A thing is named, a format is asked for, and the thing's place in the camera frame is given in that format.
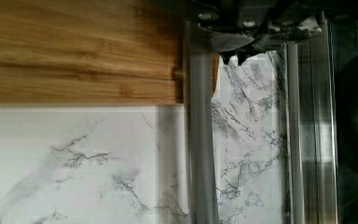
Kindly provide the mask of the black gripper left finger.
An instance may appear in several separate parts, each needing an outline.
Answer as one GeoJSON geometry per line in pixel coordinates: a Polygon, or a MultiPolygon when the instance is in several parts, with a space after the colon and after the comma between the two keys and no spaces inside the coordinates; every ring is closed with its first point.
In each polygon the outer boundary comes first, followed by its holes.
{"type": "Polygon", "coordinates": [[[240,48],[254,41],[252,35],[217,32],[199,25],[199,55],[203,59],[210,53],[218,53],[223,63],[228,64],[240,48]]]}

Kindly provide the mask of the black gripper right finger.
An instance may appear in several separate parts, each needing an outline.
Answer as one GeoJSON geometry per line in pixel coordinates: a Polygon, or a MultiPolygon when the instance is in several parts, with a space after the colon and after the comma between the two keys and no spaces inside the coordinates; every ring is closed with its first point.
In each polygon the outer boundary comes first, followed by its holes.
{"type": "Polygon", "coordinates": [[[248,58],[259,53],[278,50],[283,44],[296,44],[322,32],[316,18],[306,18],[300,24],[290,24],[277,27],[269,27],[256,41],[236,50],[238,66],[241,66],[248,58]]]}

